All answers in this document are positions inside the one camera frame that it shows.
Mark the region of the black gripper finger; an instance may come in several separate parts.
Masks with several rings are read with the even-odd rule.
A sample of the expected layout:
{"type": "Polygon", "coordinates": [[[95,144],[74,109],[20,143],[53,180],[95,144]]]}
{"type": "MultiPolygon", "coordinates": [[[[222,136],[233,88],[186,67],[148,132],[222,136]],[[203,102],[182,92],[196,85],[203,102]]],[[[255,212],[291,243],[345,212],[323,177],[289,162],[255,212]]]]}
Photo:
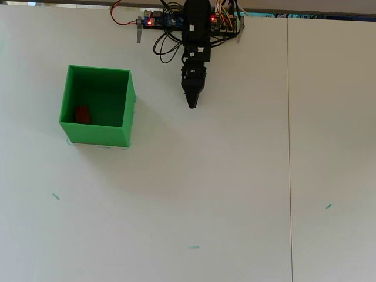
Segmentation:
{"type": "Polygon", "coordinates": [[[200,82],[197,85],[194,86],[193,89],[193,104],[192,107],[196,108],[197,103],[199,101],[199,95],[201,94],[202,90],[205,87],[205,82],[200,82]]]}
{"type": "Polygon", "coordinates": [[[181,85],[188,107],[193,109],[193,85],[190,82],[182,82],[181,85]]]}

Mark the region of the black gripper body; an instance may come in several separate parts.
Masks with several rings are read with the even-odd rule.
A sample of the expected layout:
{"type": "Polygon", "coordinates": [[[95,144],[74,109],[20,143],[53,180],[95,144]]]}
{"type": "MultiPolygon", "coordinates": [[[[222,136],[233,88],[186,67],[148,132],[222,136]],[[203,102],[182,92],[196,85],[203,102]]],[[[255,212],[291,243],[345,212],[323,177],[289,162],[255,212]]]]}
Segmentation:
{"type": "Polygon", "coordinates": [[[182,83],[205,83],[206,63],[192,58],[183,58],[181,69],[182,83]]]}

